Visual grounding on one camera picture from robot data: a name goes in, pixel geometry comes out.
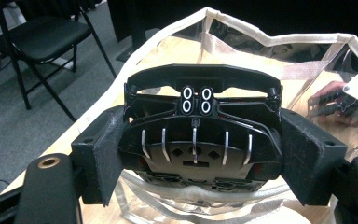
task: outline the table surface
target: table surface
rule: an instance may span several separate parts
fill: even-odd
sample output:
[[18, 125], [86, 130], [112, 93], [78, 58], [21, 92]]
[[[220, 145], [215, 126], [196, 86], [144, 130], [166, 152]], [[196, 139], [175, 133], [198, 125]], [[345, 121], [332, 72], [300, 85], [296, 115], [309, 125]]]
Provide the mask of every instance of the table surface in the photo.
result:
[[[200, 43], [195, 41], [190, 41], [178, 37], [168, 37], [161, 41], [158, 46], [152, 50], [141, 62], [134, 67], [133, 73], [146, 69], [148, 67], [154, 67], [157, 65], [169, 64], [169, 63], [193, 63], [196, 62], [199, 57], [199, 52], [195, 49], [200, 49]], [[214, 57], [203, 55], [203, 63], [221, 63], [219, 60], [216, 60]], [[318, 76], [312, 86], [307, 90], [305, 94], [312, 95], [318, 89], [325, 86], [332, 80], [341, 80], [338, 74], [325, 73]], [[282, 81], [283, 84], [283, 96], [284, 95], [295, 95], [300, 91], [302, 85], [304, 84], [304, 80], [288, 80]], [[115, 105], [122, 105], [124, 103], [123, 93], [118, 92], [122, 91], [121, 88], [114, 88], [114, 85], [72, 126], [70, 127], [56, 142], [54, 142], [44, 153], [43, 155], [51, 154], [51, 153], [64, 153], [69, 155], [71, 152], [70, 144], [75, 138], [87, 128], [87, 126], [96, 119], [105, 109], [110, 108]], [[114, 93], [118, 94], [116, 99], [113, 99], [111, 96]], [[172, 92], [169, 89], [161, 89], [158, 94], [177, 94], [176, 92]], [[225, 96], [235, 96], [239, 94], [254, 94], [249, 91], [241, 91], [241, 90], [229, 90], [222, 93]], [[290, 102], [283, 99], [282, 107], [286, 107]], [[300, 99], [300, 101], [295, 105], [294, 110], [301, 114], [306, 115], [306, 107], [301, 106], [306, 104], [306, 98]], [[345, 131], [342, 131], [342, 126], [326, 126], [326, 130], [330, 133], [335, 133], [334, 136], [340, 140], [347, 139], [355, 139], [352, 142], [347, 144], [356, 146], [358, 144], [358, 128], [347, 127]], [[14, 189], [18, 186], [22, 185], [23, 179], [25, 176], [25, 172], [22, 173], [18, 178], [16, 178], [8, 187], [4, 190], [4, 192]], [[132, 204], [140, 204], [137, 202], [136, 197], [131, 195], [131, 191], [126, 187], [126, 194], [129, 194], [129, 202]], [[110, 205], [108, 207], [103, 208], [102, 205], [84, 205], [81, 204], [82, 207], [82, 215], [84, 223], [130, 223], [126, 219], [120, 216], [120, 208], [117, 205], [116, 195], [113, 194]], [[150, 209], [144, 210], [142, 206], [134, 207], [135, 210], [138, 210], [138, 213], [141, 215], [145, 215], [147, 217], [158, 217], [159, 214], [150, 213]], [[165, 220], [164, 223], [176, 223], [174, 220]]]

